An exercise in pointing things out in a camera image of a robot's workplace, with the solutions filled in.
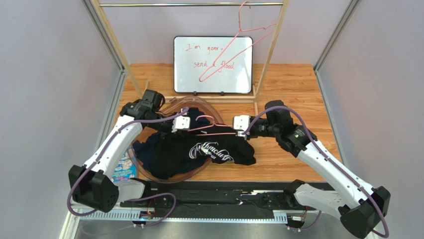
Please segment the black floral t-shirt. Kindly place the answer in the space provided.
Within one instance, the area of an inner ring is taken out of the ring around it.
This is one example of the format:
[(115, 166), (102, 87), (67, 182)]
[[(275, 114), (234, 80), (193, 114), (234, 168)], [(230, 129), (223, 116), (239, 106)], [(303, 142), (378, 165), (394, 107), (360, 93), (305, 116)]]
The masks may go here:
[(256, 163), (254, 153), (246, 140), (235, 135), (177, 134), (159, 140), (150, 173), (156, 178), (168, 179), (183, 170), (190, 172), (208, 159), (216, 164), (232, 162), (249, 166)]

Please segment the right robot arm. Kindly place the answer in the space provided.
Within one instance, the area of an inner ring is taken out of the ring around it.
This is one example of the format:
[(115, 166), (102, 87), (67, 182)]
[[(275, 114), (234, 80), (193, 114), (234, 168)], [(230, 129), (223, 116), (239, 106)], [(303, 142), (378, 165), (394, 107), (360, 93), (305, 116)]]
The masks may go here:
[(244, 139), (275, 138), (284, 151), (310, 166), (335, 190), (330, 193), (295, 180), (288, 194), (296, 203), (339, 219), (345, 229), (359, 239), (370, 233), (389, 237), (385, 216), (390, 192), (383, 186), (372, 186), (339, 162), (295, 110), (282, 101), (271, 101), (255, 117), (234, 117), (233, 126)]

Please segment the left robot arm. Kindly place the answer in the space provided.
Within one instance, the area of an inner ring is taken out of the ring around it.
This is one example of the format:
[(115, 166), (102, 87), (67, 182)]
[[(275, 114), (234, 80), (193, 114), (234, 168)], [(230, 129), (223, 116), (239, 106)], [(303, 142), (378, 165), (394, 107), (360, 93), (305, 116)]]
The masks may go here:
[(142, 197), (145, 183), (140, 179), (114, 182), (113, 174), (130, 144), (148, 126), (164, 126), (172, 131), (189, 108), (168, 117), (159, 113), (165, 103), (162, 94), (146, 90), (141, 99), (123, 106), (105, 141), (82, 166), (73, 165), (68, 177), (71, 186), (67, 207), (71, 214), (84, 217), (96, 211), (110, 212), (116, 204)]

